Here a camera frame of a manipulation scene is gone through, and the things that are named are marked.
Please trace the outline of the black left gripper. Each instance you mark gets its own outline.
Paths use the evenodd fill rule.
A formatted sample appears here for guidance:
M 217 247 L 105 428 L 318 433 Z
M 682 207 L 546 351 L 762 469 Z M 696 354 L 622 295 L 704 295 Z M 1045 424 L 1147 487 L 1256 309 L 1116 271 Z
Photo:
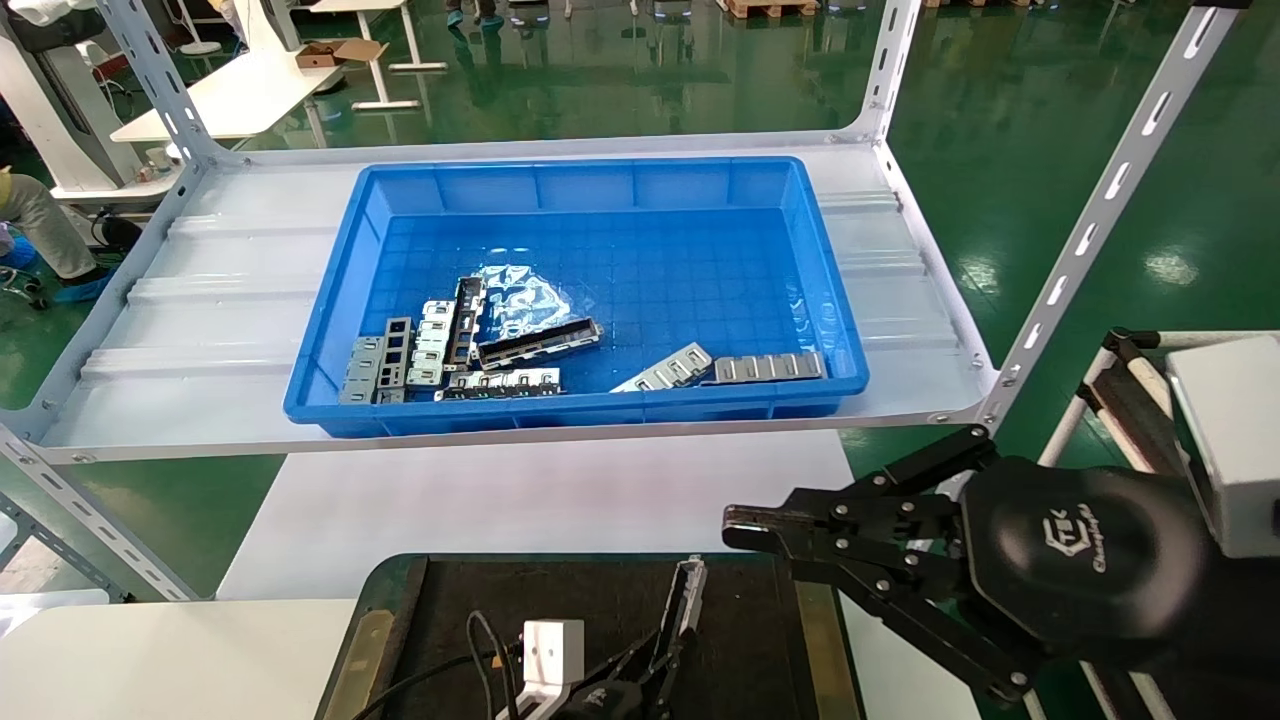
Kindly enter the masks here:
M 672 692 L 692 643 L 692 628 L 646 633 L 609 656 L 598 667 L 599 682 L 573 691 L 556 719 L 648 719 L 655 692 Z

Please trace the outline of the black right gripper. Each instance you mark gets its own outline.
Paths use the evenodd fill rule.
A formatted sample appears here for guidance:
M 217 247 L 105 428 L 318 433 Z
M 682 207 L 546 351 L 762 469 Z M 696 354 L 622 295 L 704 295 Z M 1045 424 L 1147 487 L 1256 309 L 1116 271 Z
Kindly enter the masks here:
M 1170 651 L 1216 565 L 1189 489 L 1126 468 L 998 457 L 986 428 L 963 427 L 841 489 L 796 488 L 774 509 L 730 505 L 722 541 L 791 557 L 799 580 L 838 589 L 1000 703 L 1032 691 L 1036 661 L 1001 650 L 887 568 L 832 550 L 810 553 L 814 542 L 955 541 L 961 509 L 975 592 L 1046 651 L 1089 661 L 1149 661 Z M 978 473 L 959 506 L 938 488 L 966 471 Z

